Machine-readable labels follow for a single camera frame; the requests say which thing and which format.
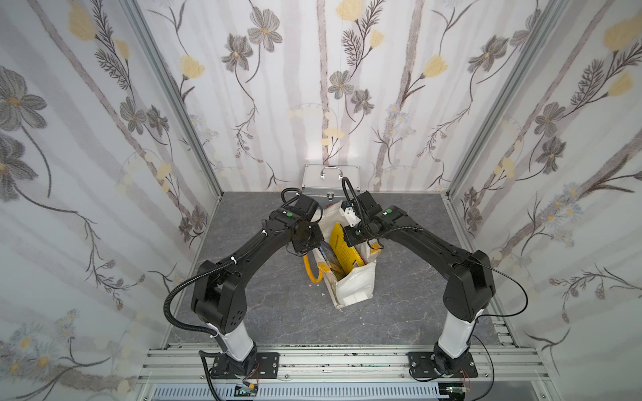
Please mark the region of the white canvas bag yellow handles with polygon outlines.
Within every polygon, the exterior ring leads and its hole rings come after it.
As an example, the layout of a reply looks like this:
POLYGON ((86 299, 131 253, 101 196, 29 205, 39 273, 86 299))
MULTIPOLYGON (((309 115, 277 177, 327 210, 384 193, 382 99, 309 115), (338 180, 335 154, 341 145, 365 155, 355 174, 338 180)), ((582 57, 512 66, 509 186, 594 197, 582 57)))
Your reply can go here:
POLYGON ((325 283, 330 299, 337 309, 371 299, 375 289, 376 259, 383 246, 375 240, 370 240, 354 247, 365 265, 356 267, 349 275, 345 275, 329 245, 330 234, 335 223, 339 222, 342 227, 350 226, 352 222, 357 221, 357 216, 346 202, 327 207, 318 215, 321 217, 319 227, 323 232, 324 241, 319 248, 304 256, 309 279, 315 284, 325 283))

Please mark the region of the yellow paperback book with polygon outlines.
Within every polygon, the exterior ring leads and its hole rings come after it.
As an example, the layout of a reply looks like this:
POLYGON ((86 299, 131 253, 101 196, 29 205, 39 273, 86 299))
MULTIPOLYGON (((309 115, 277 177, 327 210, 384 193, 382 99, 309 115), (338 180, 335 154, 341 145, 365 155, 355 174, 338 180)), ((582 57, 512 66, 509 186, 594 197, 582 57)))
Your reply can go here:
POLYGON ((365 262, 359 252, 347 244, 344 238, 344 228, 339 222, 334 224, 330 234, 329 245, 332 247, 345 275, 349 275, 356 267, 364 267, 365 262))

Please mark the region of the left green circuit board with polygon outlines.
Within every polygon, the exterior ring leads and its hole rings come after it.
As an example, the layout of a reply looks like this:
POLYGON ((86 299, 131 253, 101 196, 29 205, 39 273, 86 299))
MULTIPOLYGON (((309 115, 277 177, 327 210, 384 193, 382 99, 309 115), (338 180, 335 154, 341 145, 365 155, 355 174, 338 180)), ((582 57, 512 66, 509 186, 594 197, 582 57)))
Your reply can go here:
POLYGON ((257 394, 258 394, 257 384, 237 384, 233 392, 234 397, 245 397, 245 398, 256 397, 257 394))

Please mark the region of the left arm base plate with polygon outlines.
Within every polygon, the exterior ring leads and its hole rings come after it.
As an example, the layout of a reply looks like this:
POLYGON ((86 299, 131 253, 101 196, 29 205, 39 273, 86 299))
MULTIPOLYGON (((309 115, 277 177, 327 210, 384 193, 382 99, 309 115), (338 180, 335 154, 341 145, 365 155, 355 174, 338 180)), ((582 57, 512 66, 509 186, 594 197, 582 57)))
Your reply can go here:
POLYGON ((239 362, 227 354, 216 354, 209 374, 212 379, 277 379, 279 353, 258 352, 239 362))

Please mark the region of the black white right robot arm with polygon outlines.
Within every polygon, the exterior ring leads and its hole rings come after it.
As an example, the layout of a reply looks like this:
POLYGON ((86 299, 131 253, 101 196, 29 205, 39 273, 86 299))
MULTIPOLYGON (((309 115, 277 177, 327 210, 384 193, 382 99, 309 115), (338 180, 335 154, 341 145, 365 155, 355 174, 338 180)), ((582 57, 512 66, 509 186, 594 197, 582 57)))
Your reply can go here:
POLYGON ((445 372, 469 352, 476 321, 496 294, 488 255, 469 252, 421 227, 397 206, 381 207, 369 192, 347 200, 358 221, 344 228, 351 246, 374 240, 393 241, 427 262, 446 280, 443 303, 446 322, 434 347, 435 364, 445 372))

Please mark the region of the green circuit board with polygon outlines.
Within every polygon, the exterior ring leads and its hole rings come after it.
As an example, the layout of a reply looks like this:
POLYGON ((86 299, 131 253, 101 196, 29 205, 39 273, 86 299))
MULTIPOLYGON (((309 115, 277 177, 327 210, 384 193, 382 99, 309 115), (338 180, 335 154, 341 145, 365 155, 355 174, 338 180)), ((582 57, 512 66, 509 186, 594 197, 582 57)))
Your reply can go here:
POLYGON ((463 386, 455 385, 440 385, 440 395, 448 397, 450 400, 464 400, 466 398, 467 390, 463 386))
POLYGON ((237 384, 233 392, 234 397, 245 397, 245 398, 256 397, 257 394, 258 394, 257 384, 237 384))

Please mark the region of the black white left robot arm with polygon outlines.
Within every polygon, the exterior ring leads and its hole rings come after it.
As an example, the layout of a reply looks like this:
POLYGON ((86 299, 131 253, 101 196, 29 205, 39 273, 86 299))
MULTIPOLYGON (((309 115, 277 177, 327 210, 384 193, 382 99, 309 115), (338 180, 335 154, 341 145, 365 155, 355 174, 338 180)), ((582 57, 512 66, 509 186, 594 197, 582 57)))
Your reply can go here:
POLYGON ((304 255, 319 247, 324 236, 314 216, 322 213, 319 202, 298 195, 271 212, 258 233, 237 251, 219 262, 200 265, 197 273, 204 277, 194 283, 191 309, 230 359, 244 363, 256 354, 256 344, 243 322, 247 284, 280 249, 291 246, 304 255))

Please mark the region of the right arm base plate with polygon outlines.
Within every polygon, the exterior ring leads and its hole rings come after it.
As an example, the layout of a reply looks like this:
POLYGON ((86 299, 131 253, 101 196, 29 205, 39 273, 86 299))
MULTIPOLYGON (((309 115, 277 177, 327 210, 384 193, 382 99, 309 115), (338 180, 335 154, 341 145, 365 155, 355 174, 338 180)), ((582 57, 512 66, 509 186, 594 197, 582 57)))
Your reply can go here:
POLYGON ((409 373, 419 380, 477 378, 476 364, 469 352, 457 359, 439 352, 410 352, 407 354, 409 373))

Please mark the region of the aluminium frame rail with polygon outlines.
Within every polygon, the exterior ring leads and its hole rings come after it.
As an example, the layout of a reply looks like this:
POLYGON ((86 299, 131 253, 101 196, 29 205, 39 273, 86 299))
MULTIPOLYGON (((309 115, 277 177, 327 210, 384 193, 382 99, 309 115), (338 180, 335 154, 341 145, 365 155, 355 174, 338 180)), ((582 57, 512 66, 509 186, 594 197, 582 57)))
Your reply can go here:
MULTIPOLYGON (((148 352, 138 374, 140 382, 199 383, 205 379, 198 351, 202 344, 181 344, 148 352)), ((260 346, 260 352, 278 353, 276 383, 410 382, 408 354, 428 352, 430 346, 260 346)), ((473 346, 470 349, 478 376, 474 384, 496 381, 550 381, 551 375, 534 349, 473 346)))

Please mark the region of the silver aluminium case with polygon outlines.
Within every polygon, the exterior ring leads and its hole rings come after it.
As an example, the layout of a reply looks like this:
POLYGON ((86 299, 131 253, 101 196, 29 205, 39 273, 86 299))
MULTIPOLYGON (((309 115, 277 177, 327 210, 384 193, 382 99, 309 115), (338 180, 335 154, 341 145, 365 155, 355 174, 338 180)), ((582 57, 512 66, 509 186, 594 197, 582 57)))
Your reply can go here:
POLYGON ((357 165, 310 165, 304 167, 302 187, 305 193, 343 196, 342 180, 347 177, 356 193, 361 192, 360 167, 357 165))

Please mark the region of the right green circuit board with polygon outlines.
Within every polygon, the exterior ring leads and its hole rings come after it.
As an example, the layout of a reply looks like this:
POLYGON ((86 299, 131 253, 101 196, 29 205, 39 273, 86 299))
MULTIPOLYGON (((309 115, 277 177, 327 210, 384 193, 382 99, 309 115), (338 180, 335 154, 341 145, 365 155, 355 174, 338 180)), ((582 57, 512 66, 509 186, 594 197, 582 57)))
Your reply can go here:
POLYGON ((440 385, 440 395, 448 397, 450 400, 464 400, 466 398, 467 390, 463 386, 455 385, 440 385))

